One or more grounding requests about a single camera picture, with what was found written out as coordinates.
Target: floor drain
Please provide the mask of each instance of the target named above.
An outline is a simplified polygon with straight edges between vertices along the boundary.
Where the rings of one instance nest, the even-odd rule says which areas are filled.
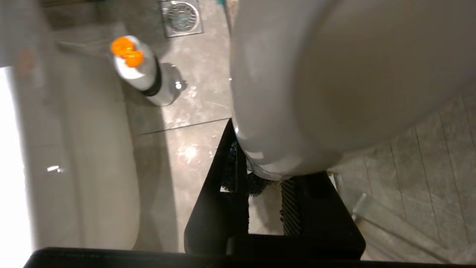
[[[191,31],[197,25],[197,12],[188,3],[172,5],[167,12],[167,23],[174,31]]]
[[[203,32],[196,0],[164,1],[162,14],[167,37]]]

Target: bathroom floor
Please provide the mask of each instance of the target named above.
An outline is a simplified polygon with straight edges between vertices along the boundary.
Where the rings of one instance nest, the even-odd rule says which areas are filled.
[[[474,263],[476,87],[414,126],[330,168],[417,230]]]
[[[231,117],[230,38],[221,2],[199,0],[203,33],[174,38],[165,37],[157,0],[106,1],[104,10],[91,3],[45,8],[64,49],[104,57],[111,40],[133,34],[186,82],[174,103],[161,108],[124,82],[110,90],[126,108],[132,136],[140,198],[136,250],[184,251],[185,226]],[[236,13],[237,1],[229,4]],[[72,14],[74,30],[64,27]],[[91,27],[97,14],[101,24]],[[472,88],[391,142],[330,170],[435,241],[465,249],[476,243],[475,135]],[[282,234],[280,198],[279,186],[271,186],[250,199],[250,233]]]

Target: white bathtub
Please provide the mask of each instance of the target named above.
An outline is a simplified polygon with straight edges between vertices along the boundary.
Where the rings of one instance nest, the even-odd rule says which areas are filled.
[[[4,1],[0,11],[3,127],[13,137],[1,139],[10,168],[1,185],[2,252],[24,263],[14,255],[43,247],[132,249],[139,190],[112,66],[58,50],[34,0]]]

